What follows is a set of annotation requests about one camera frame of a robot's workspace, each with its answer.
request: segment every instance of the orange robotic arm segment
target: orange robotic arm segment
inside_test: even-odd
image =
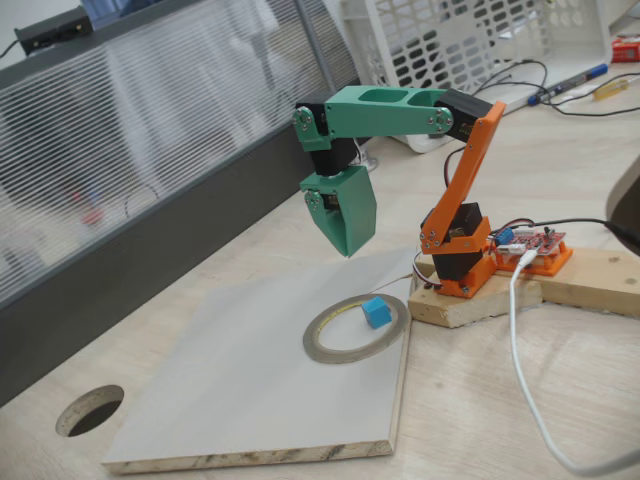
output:
[[[485,117],[476,120],[449,187],[422,227],[423,253],[464,253],[478,251],[481,248],[478,243],[480,239],[475,237],[480,230],[484,233],[488,228],[489,222],[486,218],[483,219],[481,226],[478,227],[476,234],[473,236],[451,238],[447,242],[449,243],[448,247],[445,246],[444,240],[458,208],[460,208],[462,202],[467,198],[469,190],[471,190],[473,181],[480,165],[482,165],[482,160],[489,149],[489,144],[496,128],[498,128],[498,123],[500,123],[505,108],[506,105],[504,103],[496,102]]]

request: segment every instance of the small blue block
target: small blue block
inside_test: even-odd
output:
[[[380,297],[375,297],[366,303],[362,304],[362,310],[364,316],[367,318],[367,322],[372,328],[380,328],[383,325],[391,322],[391,310],[384,300]]]
[[[515,237],[513,229],[505,228],[503,232],[501,232],[499,235],[496,235],[496,246],[507,245],[511,240],[513,240],[513,237]]]

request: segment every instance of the wooden block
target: wooden block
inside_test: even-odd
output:
[[[555,277],[530,278],[542,284],[546,302],[640,315],[640,260],[631,253],[576,248]]]
[[[409,311],[414,320],[448,328],[502,315],[509,312],[509,280],[494,275],[471,299],[439,295],[433,289],[419,288],[409,298]],[[542,303],[540,282],[520,282],[516,295],[519,307]]]
[[[391,454],[408,329],[382,352],[336,365],[308,357],[302,337],[346,297],[378,289],[407,301],[411,279],[393,281],[406,276],[413,255],[389,252],[211,292],[103,464],[124,474]],[[340,349],[357,348],[384,330],[367,325],[360,309],[347,312],[360,321],[337,317],[323,343],[328,335],[351,344]]]

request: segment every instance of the hole in desk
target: hole in desk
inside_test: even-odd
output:
[[[106,422],[120,407],[124,390],[105,385],[85,393],[69,405],[58,421],[56,432],[62,437],[76,437]]]

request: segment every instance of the white crate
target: white crate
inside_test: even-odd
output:
[[[548,86],[611,60],[599,0],[343,0],[341,12],[358,74],[368,85],[473,93],[493,73],[534,59],[547,65]],[[541,83],[544,72],[527,64],[508,73],[510,81]],[[504,85],[478,97],[501,100],[509,112],[534,93],[534,87]],[[402,140],[426,152],[450,139]]]

